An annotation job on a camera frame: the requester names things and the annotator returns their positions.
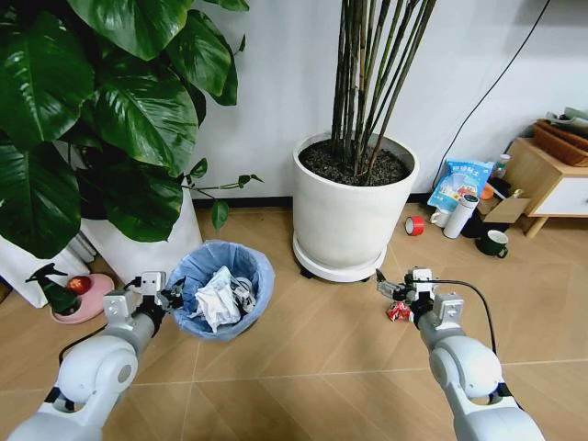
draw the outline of wooden side table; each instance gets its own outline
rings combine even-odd
[[[526,232],[535,237],[549,217],[588,218],[588,167],[572,167],[518,138],[508,150],[507,182],[530,198],[525,214],[537,218]]]

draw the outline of red tape roll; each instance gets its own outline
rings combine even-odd
[[[404,224],[406,233],[409,236],[418,236],[424,232],[424,219],[421,216],[411,216]]]

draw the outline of blue snack package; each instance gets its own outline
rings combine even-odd
[[[493,162],[447,160],[449,173],[439,181],[428,205],[453,211],[464,195],[481,195],[490,177]]]

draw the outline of white cup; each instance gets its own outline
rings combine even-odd
[[[446,209],[437,209],[435,213],[431,215],[430,222],[439,228],[445,228],[450,217],[451,211],[447,211]]]

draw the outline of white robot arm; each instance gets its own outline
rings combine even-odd
[[[107,326],[73,347],[37,412],[8,441],[100,441],[110,412],[137,374],[138,358],[178,293],[163,291],[165,273],[141,275],[141,304],[131,291],[104,297]]]
[[[434,294],[430,269],[415,268],[397,285],[378,271],[378,291],[406,302],[429,350],[429,366],[447,397],[458,441],[545,441],[506,387],[498,357],[461,328],[464,300]],[[475,398],[490,397],[486,405]]]

